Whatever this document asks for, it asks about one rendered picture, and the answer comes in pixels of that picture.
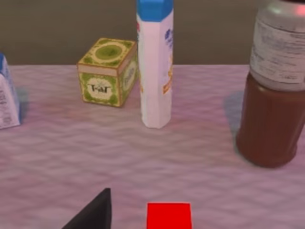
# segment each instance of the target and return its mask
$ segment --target table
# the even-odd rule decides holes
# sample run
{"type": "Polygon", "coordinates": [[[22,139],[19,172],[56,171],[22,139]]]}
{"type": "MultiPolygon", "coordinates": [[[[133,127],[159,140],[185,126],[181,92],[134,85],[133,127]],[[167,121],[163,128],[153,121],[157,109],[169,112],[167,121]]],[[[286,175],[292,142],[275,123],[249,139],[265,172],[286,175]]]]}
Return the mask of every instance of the table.
{"type": "Polygon", "coordinates": [[[194,229],[305,225],[305,139],[268,170],[234,149],[247,66],[175,66],[173,116],[141,122],[139,86],[124,108],[81,101],[75,66],[13,66],[23,125],[0,131],[0,228],[60,229],[105,187],[113,229],[144,229],[147,202],[190,202],[194,229]]]}

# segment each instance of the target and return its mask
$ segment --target green oval on box lid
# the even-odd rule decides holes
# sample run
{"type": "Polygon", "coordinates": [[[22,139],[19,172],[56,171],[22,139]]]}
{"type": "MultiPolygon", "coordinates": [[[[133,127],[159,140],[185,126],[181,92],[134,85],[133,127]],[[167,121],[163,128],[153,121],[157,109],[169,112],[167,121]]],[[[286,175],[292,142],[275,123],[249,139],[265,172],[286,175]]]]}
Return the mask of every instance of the green oval on box lid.
{"type": "Polygon", "coordinates": [[[95,55],[100,60],[111,60],[119,57],[122,53],[122,48],[117,45],[106,45],[99,48],[95,55]]]}

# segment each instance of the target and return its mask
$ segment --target box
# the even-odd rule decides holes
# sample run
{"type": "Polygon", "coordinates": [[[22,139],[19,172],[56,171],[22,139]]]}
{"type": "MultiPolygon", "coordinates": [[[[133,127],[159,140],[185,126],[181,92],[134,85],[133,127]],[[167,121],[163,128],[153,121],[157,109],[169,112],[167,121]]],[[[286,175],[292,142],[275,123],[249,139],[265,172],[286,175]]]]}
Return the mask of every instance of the box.
{"type": "Polygon", "coordinates": [[[20,123],[20,102],[6,58],[0,53],[0,129],[20,123]]]}
{"type": "Polygon", "coordinates": [[[77,65],[83,101],[122,106],[139,76],[137,43],[101,38],[77,65]]]}

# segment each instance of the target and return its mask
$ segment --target green and gold box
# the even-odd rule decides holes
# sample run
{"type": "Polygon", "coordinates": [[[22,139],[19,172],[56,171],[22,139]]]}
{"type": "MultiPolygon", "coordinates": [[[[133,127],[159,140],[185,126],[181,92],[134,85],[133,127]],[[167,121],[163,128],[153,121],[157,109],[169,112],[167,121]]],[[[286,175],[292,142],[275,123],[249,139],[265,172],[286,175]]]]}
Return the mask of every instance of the green and gold box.
{"type": "Polygon", "coordinates": [[[137,43],[101,38],[77,67],[85,102],[122,106],[139,76],[137,43]]]}

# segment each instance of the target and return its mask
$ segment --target white bottle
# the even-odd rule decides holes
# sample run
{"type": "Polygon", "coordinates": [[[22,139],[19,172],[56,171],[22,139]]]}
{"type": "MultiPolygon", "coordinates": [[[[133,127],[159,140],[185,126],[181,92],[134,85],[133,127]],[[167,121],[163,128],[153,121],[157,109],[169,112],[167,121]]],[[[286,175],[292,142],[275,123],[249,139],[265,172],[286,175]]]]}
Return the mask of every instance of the white bottle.
{"type": "Polygon", "coordinates": [[[142,121],[162,128],[172,112],[173,0],[138,0],[137,21],[142,121]]]}
{"type": "Polygon", "coordinates": [[[0,129],[20,125],[20,103],[5,56],[0,53],[0,129]]]}

